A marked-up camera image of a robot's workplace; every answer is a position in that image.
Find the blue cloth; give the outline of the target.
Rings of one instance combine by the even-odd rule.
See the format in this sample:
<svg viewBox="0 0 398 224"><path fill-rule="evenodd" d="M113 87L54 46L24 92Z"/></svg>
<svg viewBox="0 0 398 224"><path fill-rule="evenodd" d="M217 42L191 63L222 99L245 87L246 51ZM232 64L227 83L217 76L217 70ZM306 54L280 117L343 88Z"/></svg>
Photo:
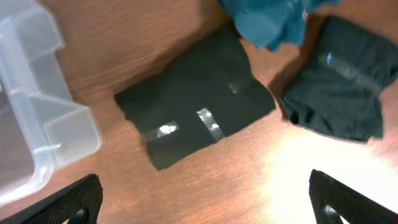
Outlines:
<svg viewBox="0 0 398 224"><path fill-rule="evenodd" d="M284 43L301 46L306 16L340 0L219 0L239 34L257 48L276 51Z"/></svg>

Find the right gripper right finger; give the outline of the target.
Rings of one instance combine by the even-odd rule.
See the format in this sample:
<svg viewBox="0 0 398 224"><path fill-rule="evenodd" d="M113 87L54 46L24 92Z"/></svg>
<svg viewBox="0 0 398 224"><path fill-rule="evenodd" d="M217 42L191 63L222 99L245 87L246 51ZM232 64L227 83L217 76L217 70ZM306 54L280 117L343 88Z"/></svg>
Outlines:
<svg viewBox="0 0 398 224"><path fill-rule="evenodd" d="M312 170L309 196L318 224L397 224L397 214L328 174Z"/></svg>

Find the dark grey cloth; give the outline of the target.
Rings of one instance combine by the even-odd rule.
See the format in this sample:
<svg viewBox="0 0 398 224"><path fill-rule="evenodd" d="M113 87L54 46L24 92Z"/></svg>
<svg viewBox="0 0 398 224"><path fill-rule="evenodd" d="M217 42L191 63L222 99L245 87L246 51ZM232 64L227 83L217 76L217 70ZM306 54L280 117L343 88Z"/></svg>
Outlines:
<svg viewBox="0 0 398 224"><path fill-rule="evenodd" d="M397 78L397 45L351 21L327 17L316 46L282 95L291 123L340 139L384 134L382 91Z"/></svg>

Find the black cloth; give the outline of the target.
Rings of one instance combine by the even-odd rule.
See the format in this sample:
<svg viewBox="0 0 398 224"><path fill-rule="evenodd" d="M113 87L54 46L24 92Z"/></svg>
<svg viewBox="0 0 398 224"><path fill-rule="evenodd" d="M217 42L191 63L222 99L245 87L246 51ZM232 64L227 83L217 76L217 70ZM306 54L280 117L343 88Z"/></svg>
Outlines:
<svg viewBox="0 0 398 224"><path fill-rule="evenodd" d="M117 93L153 166L166 169L268 115L269 90L254 78L237 35L222 27L154 75Z"/></svg>

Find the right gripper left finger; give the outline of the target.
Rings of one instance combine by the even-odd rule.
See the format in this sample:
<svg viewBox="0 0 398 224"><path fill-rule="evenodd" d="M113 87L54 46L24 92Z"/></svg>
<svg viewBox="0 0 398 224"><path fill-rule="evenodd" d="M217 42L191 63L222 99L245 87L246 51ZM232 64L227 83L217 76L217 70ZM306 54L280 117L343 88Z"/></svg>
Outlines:
<svg viewBox="0 0 398 224"><path fill-rule="evenodd" d="M100 179L96 174L89 174L1 220L1 224L96 224L102 202Z"/></svg>

